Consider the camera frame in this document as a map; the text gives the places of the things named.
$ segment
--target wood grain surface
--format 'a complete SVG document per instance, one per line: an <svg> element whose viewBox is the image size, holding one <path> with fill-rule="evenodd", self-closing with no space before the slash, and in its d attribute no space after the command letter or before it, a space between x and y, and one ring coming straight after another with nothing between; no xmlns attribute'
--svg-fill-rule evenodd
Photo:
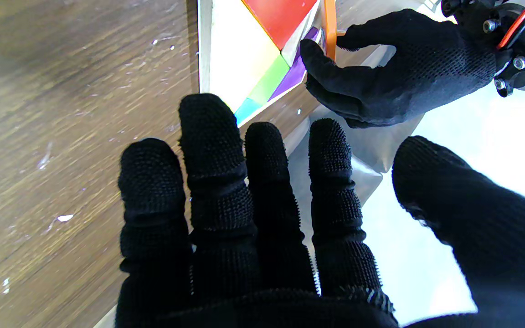
<svg viewBox="0 0 525 328"><path fill-rule="evenodd" d="M338 1L340 28L387 11ZM92 327L114 306L119 156L145 137L180 154L197 48L195 0L0 0L0 328ZM300 86L253 121L287 135L316 106Z"/></svg>

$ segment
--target black glove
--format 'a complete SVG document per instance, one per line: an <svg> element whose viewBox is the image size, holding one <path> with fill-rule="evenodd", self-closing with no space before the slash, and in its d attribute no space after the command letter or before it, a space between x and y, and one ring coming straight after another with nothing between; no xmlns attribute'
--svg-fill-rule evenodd
<svg viewBox="0 0 525 328"><path fill-rule="evenodd" d="M313 41L301 41L309 92L354 128L402 123L448 104L490 83L507 61L494 49L497 41L411 9L352 25L337 44L350 51L396 47L385 67L339 68Z"/></svg>
<svg viewBox="0 0 525 328"><path fill-rule="evenodd" d="M351 149L335 121L315 122L309 141L319 297L277 128L251 125L245 160L235 116L218 97L187 96L180 118L194 230L188 236L173 151L157 139L130 145L118 181L129 278L117 327L397 327L363 243Z"/></svg>
<svg viewBox="0 0 525 328"><path fill-rule="evenodd" d="M398 326L363 243L350 146L335 121L313 123L309 140L318 296L279 131L253 124L245 160L236 119L218 97L186 97L180 118L191 235L169 146L146 139L121 158L121 269L129 277L118 328ZM525 327L525 199L422 138L401 145L392 178L398 201L454 248L479 307L411 327Z"/></svg>
<svg viewBox="0 0 525 328"><path fill-rule="evenodd" d="M525 327L525 197L423 137L400 145L392 183L402 207L453 248L479 315Z"/></svg>

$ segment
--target metal bolt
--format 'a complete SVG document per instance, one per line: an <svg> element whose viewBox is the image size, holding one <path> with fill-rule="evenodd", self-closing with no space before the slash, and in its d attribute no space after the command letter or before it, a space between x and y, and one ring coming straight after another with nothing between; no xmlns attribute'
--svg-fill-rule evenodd
<svg viewBox="0 0 525 328"><path fill-rule="evenodd" d="M503 79L495 79L495 87L497 87L498 90L503 90L507 88L508 85L506 85L506 81L504 81Z"/></svg>
<svg viewBox="0 0 525 328"><path fill-rule="evenodd" d="M525 57L524 56L517 56L514 58L514 67L518 70L525 69Z"/></svg>
<svg viewBox="0 0 525 328"><path fill-rule="evenodd" d="M485 33L491 33L495 31L499 26L499 21L497 19L488 19L483 22L483 31Z"/></svg>

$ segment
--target fingertip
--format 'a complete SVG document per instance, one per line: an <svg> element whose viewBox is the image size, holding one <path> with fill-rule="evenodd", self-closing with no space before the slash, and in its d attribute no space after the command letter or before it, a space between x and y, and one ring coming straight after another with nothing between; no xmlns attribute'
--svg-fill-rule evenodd
<svg viewBox="0 0 525 328"><path fill-rule="evenodd" d="M313 40L303 39L301 40L300 46L301 59L303 60L305 68L309 74L317 77L323 66L335 66L333 60L327 57L321 47Z"/></svg>
<svg viewBox="0 0 525 328"><path fill-rule="evenodd" d="M309 137L309 172L312 175L352 170L352 149L337 121L313 122Z"/></svg>
<svg viewBox="0 0 525 328"><path fill-rule="evenodd" d="M250 125L246 131L245 144L246 166L251 182L288 174L283 137L275 125L269 122Z"/></svg>
<svg viewBox="0 0 525 328"><path fill-rule="evenodd" d="M179 114L180 146L189 177L220 176L244 162L236 117L218 96L186 96Z"/></svg>
<svg viewBox="0 0 525 328"><path fill-rule="evenodd" d="M125 208L140 214L165 212L185 200L177 156L159 139L144 139L123 151L118 186Z"/></svg>

